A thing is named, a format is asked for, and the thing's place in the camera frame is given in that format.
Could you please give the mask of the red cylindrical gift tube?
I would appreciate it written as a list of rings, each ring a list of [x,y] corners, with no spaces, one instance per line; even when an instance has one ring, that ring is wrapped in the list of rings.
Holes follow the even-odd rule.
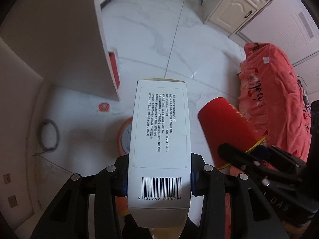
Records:
[[[198,120],[208,143],[214,165],[218,170],[228,168],[229,164],[218,154],[220,145],[227,143],[235,148],[249,152],[264,142],[253,127],[230,102],[218,97],[205,104],[199,111]]]

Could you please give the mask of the white barcode carton box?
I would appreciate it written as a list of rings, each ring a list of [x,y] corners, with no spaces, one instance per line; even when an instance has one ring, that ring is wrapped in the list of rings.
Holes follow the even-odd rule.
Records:
[[[128,165],[128,210],[142,228],[181,227],[191,198],[187,85],[137,82]]]

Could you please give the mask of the red plastic trash bag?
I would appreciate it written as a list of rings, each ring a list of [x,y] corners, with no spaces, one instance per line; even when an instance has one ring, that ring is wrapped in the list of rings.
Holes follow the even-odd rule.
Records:
[[[307,105],[304,91],[287,55],[270,43],[248,43],[241,63],[239,111],[275,146],[303,160],[318,174],[318,102]],[[239,174],[248,172],[231,165]],[[280,221],[286,226],[296,227]],[[306,238],[318,238],[318,213],[302,227]]]

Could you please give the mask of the orange round trash bin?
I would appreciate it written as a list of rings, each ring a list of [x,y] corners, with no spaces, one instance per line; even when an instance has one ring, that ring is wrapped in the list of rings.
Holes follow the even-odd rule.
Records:
[[[117,134],[117,149],[120,155],[128,155],[131,142],[132,117],[121,125]]]

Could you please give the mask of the red sticker on floor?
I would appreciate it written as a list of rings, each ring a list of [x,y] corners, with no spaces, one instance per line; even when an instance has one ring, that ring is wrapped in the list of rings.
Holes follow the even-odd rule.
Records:
[[[107,113],[110,112],[110,104],[109,103],[100,103],[98,105],[97,112],[99,113]]]

